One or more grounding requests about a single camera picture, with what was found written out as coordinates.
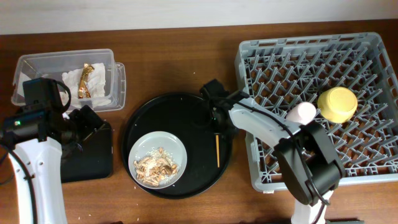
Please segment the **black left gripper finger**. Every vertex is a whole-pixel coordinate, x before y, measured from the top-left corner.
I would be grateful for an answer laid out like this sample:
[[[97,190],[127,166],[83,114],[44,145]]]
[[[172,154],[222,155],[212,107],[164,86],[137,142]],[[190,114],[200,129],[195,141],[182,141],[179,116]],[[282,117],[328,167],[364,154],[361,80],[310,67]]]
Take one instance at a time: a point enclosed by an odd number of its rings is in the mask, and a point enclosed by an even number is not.
[[[70,115],[70,121],[74,125],[73,137],[70,145],[82,145],[83,142],[94,135],[100,128],[100,117],[96,114]]]
[[[88,105],[73,110],[70,120],[79,131],[94,131],[104,125],[104,121]]]

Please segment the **gold snack wrapper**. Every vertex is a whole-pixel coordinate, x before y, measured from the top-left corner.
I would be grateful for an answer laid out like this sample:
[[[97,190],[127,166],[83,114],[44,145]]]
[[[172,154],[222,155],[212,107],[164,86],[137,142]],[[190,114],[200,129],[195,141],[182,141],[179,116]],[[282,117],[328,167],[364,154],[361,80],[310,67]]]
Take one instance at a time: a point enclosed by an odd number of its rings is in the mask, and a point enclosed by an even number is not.
[[[81,77],[80,77],[80,82],[78,86],[78,97],[79,98],[90,98],[90,92],[88,89],[88,76],[91,72],[93,72],[95,69],[91,64],[85,63]]]

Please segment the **wooden chopstick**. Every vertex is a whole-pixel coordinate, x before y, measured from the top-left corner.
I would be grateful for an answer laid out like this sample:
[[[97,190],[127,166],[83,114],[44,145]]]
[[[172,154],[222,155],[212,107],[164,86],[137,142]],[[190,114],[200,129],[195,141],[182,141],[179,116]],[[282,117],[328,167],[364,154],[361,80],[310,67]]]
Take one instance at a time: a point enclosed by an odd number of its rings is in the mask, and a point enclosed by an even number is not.
[[[215,136],[216,141],[216,161],[217,161],[217,168],[220,168],[220,139],[219,135],[216,134]]]

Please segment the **white paper napkin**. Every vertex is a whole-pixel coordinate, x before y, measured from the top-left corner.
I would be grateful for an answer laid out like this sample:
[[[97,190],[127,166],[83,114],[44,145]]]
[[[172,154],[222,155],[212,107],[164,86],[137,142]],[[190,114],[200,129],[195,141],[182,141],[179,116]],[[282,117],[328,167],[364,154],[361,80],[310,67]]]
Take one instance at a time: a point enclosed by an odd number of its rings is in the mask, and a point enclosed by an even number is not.
[[[105,84],[106,84],[106,69],[103,63],[92,64],[94,71],[88,76],[88,91],[91,96],[92,107],[105,106],[111,103],[110,99],[98,100],[98,98],[105,97]],[[72,94],[71,105],[76,108],[82,107],[82,102],[78,100],[78,86],[83,69],[76,69],[62,73],[63,83],[70,89]]]

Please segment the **grey plate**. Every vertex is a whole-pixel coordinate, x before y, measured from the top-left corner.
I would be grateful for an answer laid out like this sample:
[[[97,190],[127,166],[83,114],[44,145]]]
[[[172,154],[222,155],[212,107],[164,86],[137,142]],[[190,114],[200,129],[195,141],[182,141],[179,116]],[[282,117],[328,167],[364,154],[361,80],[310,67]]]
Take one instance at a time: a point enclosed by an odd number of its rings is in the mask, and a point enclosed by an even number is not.
[[[171,153],[174,161],[179,165],[179,169],[178,174],[168,184],[161,184],[160,187],[151,187],[150,185],[142,184],[138,181],[136,178],[135,168],[133,168],[133,161],[140,160],[142,157],[146,156],[148,152],[153,149],[157,149],[158,147],[162,147]],[[183,142],[181,142],[181,140],[179,140],[175,135],[164,131],[151,132],[139,138],[133,144],[127,160],[128,171],[132,175],[133,179],[137,181],[139,185],[154,190],[164,189],[176,183],[176,181],[178,181],[185,172],[187,162],[187,150],[185,149]]]

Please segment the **food scraps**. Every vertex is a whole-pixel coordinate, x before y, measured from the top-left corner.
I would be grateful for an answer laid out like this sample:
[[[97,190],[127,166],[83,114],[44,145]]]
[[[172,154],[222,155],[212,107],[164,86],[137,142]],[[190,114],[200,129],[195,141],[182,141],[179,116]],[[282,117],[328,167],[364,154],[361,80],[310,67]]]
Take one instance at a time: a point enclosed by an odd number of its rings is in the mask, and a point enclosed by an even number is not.
[[[140,160],[133,161],[133,168],[139,182],[151,187],[160,187],[161,184],[168,184],[178,174],[179,165],[171,153],[158,147]]]

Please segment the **pink plastic cup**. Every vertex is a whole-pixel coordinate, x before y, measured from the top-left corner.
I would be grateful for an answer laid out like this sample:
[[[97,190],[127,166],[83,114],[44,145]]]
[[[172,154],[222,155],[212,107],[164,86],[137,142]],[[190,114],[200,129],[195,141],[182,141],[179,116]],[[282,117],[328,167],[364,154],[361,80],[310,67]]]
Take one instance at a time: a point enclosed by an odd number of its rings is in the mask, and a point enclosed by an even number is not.
[[[309,102],[299,103],[292,108],[286,116],[286,120],[306,125],[316,117],[317,109]]]

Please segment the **yellow plastic bowl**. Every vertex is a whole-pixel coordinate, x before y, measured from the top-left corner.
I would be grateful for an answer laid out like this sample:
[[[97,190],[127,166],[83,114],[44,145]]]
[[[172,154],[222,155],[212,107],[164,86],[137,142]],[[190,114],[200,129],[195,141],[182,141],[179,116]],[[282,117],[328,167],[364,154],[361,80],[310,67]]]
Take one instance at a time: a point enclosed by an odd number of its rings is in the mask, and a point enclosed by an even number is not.
[[[348,88],[334,87],[319,96],[317,106],[325,119],[333,123],[344,123],[353,117],[358,99]]]

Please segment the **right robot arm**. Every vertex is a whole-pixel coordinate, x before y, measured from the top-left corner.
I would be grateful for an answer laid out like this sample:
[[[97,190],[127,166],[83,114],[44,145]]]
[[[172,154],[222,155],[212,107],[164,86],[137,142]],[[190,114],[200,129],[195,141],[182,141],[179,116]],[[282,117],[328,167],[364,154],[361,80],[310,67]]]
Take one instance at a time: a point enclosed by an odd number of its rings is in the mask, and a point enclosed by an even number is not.
[[[206,98],[220,130],[245,130],[273,148],[283,181],[295,198],[291,223],[326,223],[326,208],[345,168],[323,126],[281,118],[241,91]]]

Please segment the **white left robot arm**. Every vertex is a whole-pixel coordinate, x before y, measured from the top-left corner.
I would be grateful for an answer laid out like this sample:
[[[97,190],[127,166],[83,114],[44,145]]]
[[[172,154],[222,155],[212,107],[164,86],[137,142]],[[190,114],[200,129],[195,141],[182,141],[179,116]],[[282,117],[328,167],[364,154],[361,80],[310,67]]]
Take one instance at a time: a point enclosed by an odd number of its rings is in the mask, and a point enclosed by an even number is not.
[[[65,114],[48,104],[22,106],[4,120],[1,146],[13,165],[21,223],[66,223],[61,181],[64,152],[107,125],[89,106]]]

